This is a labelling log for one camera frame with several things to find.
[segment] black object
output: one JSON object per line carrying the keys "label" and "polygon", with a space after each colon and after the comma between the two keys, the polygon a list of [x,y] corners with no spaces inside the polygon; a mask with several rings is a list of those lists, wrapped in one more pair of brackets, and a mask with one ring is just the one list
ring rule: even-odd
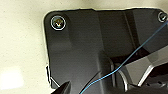
{"label": "black object", "polygon": [[65,82],[63,85],[61,85],[58,89],[56,89],[51,94],[70,94],[70,90],[71,90],[71,83],[70,81],[68,81],[68,82]]}
{"label": "black object", "polygon": [[[50,75],[58,83],[71,81],[71,94],[78,94],[85,84],[108,73],[111,58],[121,63],[163,23],[160,9],[101,10],[92,9],[52,11],[44,18]],[[62,30],[51,25],[51,19],[60,16],[65,20]],[[139,50],[132,62],[155,52],[168,44],[168,30],[164,27],[155,38]],[[94,84],[85,94],[116,94],[112,77]]]}

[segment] thin wire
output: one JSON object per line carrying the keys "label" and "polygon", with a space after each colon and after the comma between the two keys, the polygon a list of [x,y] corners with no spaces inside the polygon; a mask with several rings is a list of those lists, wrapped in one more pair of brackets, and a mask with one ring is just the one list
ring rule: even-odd
{"label": "thin wire", "polygon": [[50,77],[51,78],[51,80],[55,83],[55,85],[57,86],[57,87],[60,87],[60,85],[54,80],[54,78],[52,78],[52,77]]}
{"label": "thin wire", "polygon": [[83,94],[84,91],[86,91],[86,89],[88,89],[92,84],[114,74],[115,72],[117,72],[140,48],[142,48],[149,40],[151,40],[166,24],[168,23],[168,21],[166,21],[161,27],[159,27],[153,34],[152,36],[150,36],[142,45],[140,45],[117,69],[115,69],[114,71],[112,71],[111,73],[93,81],[92,83],[90,83],[81,93],[79,94]]}
{"label": "thin wire", "polygon": [[98,72],[89,80],[89,82],[86,83],[86,85],[83,87],[83,89],[81,90],[81,92],[87,87],[87,85],[88,85],[99,73],[101,73],[101,71],[98,71]]}

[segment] white surface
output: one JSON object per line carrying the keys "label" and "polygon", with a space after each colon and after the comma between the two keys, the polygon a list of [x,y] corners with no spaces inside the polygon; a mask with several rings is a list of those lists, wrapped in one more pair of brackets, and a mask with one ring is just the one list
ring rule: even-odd
{"label": "white surface", "polygon": [[46,52],[42,21],[52,10],[157,7],[168,13],[168,0],[1,0],[0,94],[50,94],[46,76]]}

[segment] blue wire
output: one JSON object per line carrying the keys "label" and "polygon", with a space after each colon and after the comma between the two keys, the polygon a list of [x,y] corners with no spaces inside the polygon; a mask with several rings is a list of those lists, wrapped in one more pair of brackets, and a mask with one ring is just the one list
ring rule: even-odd
{"label": "blue wire", "polygon": [[81,93],[79,94],[83,94],[84,91],[86,91],[86,89],[88,89],[92,84],[112,75],[113,73],[117,72],[140,48],[142,48],[142,46],[144,46],[149,40],[151,40],[166,24],[168,23],[168,21],[166,21],[161,27],[159,27],[159,29],[157,29],[152,36],[150,36],[141,46],[139,46],[117,69],[115,69],[114,71],[112,71],[111,73],[93,81],[92,83],[90,83]]}

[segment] screw head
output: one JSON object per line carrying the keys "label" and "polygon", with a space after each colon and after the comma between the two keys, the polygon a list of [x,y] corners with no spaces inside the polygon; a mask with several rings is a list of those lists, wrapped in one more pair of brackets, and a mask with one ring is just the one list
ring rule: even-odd
{"label": "screw head", "polygon": [[65,19],[62,16],[54,16],[51,19],[51,26],[55,30],[63,30],[66,25]]}
{"label": "screw head", "polygon": [[158,14],[158,20],[159,20],[160,22],[165,22],[165,21],[167,20],[167,14],[164,13],[164,12],[160,12],[160,13]]}

